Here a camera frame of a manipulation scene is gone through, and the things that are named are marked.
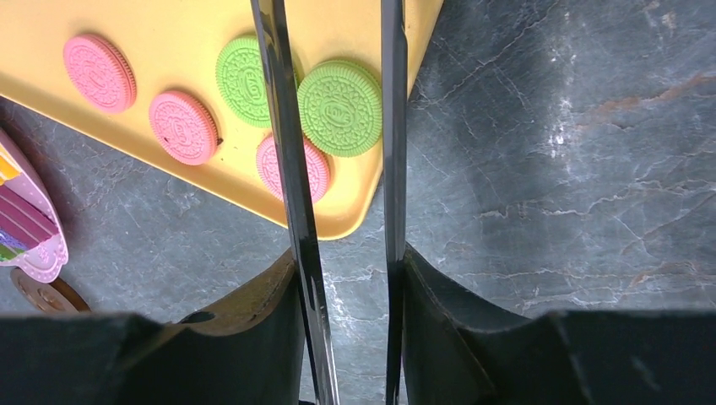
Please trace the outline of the pink sandwich cookie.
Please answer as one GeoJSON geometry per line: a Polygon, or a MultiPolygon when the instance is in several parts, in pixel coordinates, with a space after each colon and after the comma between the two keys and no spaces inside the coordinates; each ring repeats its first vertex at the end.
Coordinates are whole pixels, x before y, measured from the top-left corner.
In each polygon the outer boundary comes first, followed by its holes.
{"type": "Polygon", "coordinates": [[[133,71],[110,41],[96,34],[76,35],[66,41],[62,56],[70,81],[91,105],[115,114],[134,104],[133,71]]]}
{"type": "MultiPolygon", "coordinates": [[[[329,189],[330,169],[325,155],[306,137],[303,137],[303,146],[311,199],[313,203],[317,203],[329,189]]],[[[274,197],[283,200],[278,155],[272,133],[258,145],[255,163],[262,183],[274,197]]]]}
{"type": "Polygon", "coordinates": [[[188,93],[168,90],[156,95],[149,106],[149,124],[160,146],[185,165],[203,165],[217,152],[214,118],[188,93]]]}

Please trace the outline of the pink sandwich cookie front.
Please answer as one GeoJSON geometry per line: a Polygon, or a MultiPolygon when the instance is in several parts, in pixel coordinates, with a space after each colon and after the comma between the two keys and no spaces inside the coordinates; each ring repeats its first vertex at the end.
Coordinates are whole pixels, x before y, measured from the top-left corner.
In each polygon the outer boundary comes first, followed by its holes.
{"type": "MultiPolygon", "coordinates": [[[[303,137],[303,146],[311,199],[313,203],[317,203],[329,189],[330,169],[325,155],[306,137],[303,137]]],[[[283,200],[278,155],[272,133],[258,145],[255,163],[262,183],[274,197],[283,200]]]]}

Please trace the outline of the brown round coaster near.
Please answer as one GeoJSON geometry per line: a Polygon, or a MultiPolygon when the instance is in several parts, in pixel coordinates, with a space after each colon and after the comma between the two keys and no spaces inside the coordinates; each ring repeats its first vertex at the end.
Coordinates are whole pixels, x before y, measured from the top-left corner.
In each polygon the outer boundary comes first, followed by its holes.
{"type": "Polygon", "coordinates": [[[16,267],[10,277],[14,287],[39,311],[48,314],[70,314],[90,311],[85,300],[61,278],[41,283],[16,267]]]}

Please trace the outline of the green sandwich cookie right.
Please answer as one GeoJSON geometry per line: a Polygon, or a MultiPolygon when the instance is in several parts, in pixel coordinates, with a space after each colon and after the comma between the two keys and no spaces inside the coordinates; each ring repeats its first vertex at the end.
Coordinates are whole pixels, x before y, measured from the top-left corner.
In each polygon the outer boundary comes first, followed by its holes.
{"type": "Polygon", "coordinates": [[[357,157],[380,139],[381,87],[361,65],[322,62],[300,83],[297,96],[302,130],[325,154],[357,157]]]}

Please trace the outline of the green sandwich cookie left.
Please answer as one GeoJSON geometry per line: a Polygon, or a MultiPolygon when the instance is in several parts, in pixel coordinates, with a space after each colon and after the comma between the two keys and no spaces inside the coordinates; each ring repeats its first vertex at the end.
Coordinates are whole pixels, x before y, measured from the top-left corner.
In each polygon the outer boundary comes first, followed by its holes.
{"type": "Polygon", "coordinates": [[[246,124],[271,128],[259,41],[255,35],[230,40],[220,51],[215,78],[222,100],[246,124]]]}

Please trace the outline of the pink three-tier cake stand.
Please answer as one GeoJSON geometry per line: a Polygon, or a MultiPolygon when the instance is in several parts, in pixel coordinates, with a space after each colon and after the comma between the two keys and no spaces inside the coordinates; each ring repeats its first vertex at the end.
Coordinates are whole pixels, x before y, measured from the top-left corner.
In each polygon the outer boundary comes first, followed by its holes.
{"type": "Polygon", "coordinates": [[[1,264],[49,284],[67,262],[68,246],[57,210],[32,164],[2,132],[1,264]]]}

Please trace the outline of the pink sandwich cookie middle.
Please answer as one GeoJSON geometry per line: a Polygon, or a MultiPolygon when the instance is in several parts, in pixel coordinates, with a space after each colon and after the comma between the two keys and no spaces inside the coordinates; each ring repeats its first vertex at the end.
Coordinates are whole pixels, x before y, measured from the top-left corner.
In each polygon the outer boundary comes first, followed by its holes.
{"type": "Polygon", "coordinates": [[[149,106],[149,124],[160,146],[185,165],[203,165],[217,152],[214,118],[188,93],[168,90],[156,95],[149,106]]]}

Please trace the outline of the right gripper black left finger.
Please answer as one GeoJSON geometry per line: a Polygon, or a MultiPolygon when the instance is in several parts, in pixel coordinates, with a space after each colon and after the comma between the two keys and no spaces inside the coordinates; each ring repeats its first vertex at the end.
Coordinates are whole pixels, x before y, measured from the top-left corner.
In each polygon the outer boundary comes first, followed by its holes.
{"type": "Polygon", "coordinates": [[[305,340],[290,251],[182,319],[201,404],[295,404],[305,340]]]}

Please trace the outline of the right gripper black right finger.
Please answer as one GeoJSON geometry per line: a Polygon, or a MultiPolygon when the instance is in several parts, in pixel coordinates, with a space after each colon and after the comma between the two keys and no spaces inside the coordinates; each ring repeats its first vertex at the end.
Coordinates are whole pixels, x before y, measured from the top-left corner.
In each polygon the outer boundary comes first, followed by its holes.
{"type": "Polygon", "coordinates": [[[411,404],[549,404],[544,366],[526,356],[550,314],[525,317],[405,252],[404,371],[411,404]]]}

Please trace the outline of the green sandwich cookie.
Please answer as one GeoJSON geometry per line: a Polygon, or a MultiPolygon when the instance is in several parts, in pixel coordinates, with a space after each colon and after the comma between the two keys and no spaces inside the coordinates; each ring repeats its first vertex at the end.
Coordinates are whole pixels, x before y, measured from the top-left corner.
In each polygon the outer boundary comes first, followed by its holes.
{"type": "Polygon", "coordinates": [[[297,96],[302,130],[325,154],[357,157],[380,139],[381,87],[361,65],[322,62],[300,83],[297,96]]]}
{"type": "Polygon", "coordinates": [[[246,124],[271,128],[259,41],[255,35],[230,40],[220,51],[215,78],[222,100],[246,124]]]}

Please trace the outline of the pink sandwich cookie far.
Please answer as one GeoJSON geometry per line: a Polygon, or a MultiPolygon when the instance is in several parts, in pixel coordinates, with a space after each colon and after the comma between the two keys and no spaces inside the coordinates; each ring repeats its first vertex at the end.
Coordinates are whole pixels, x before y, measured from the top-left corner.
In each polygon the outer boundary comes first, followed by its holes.
{"type": "Polygon", "coordinates": [[[134,104],[133,71],[110,41],[96,34],[76,35],[66,41],[62,56],[70,81],[91,105],[115,114],[134,104]]]}

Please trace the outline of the metal serving tongs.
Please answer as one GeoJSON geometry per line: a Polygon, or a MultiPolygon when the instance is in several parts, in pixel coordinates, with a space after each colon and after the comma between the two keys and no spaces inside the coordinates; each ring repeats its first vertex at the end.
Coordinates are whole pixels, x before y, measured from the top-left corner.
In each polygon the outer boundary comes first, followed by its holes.
{"type": "MultiPolygon", "coordinates": [[[[301,280],[301,309],[318,404],[339,403],[323,272],[303,148],[285,4],[253,1],[291,250],[301,280]]],[[[406,243],[407,39],[404,4],[381,3],[384,230],[388,276],[386,402],[399,403],[406,243]]]]}

